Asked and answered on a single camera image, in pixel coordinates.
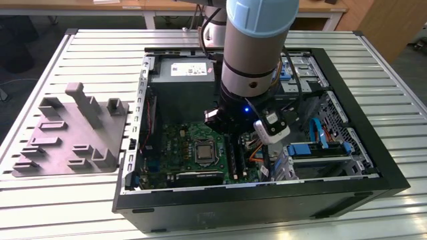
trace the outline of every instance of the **light blue robot arm cap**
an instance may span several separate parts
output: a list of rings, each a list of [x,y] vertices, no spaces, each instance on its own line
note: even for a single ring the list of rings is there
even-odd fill
[[[289,29],[298,3],[298,0],[226,0],[228,19],[242,34],[269,38]]]

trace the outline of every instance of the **blue cable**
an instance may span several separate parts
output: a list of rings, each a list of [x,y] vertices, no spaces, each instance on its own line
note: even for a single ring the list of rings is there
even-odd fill
[[[326,134],[325,134],[325,131],[321,128],[320,120],[316,117],[313,117],[309,120],[309,140],[312,142],[316,141],[314,128],[316,128],[317,136],[318,136],[318,139],[320,139],[321,147],[324,149],[326,149],[329,147],[328,146],[328,142],[326,142]]]

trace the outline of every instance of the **power supply label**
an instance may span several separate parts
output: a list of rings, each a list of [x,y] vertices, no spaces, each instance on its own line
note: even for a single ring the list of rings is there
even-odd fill
[[[205,62],[176,62],[170,65],[170,76],[205,76],[206,63]]]

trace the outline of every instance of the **slotted metal table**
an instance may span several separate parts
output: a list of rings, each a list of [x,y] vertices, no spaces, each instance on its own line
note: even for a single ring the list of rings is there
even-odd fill
[[[196,32],[78,30],[66,34],[0,147],[0,239],[424,239],[427,238],[427,109],[362,36],[292,31],[288,47],[324,48],[410,188],[338,218],[142,234],[112,213],[113,173],[14,178],[11,166],[40,117],[42,97],[72,99],[84,83],[98,102],[136,96],[144,48],[197,47]],[[128,146],[122,139],[121,147]]]

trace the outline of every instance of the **black trash bin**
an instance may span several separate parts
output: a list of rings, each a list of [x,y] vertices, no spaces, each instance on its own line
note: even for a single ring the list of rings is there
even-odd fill
[[[21,43],[29,43],[38,38],[29,16],[0,16],[0,25]]]
[[[0,28],[0,66],[13,74],[25,72],[34,66],[25,44],[14,39],[3,27]]]

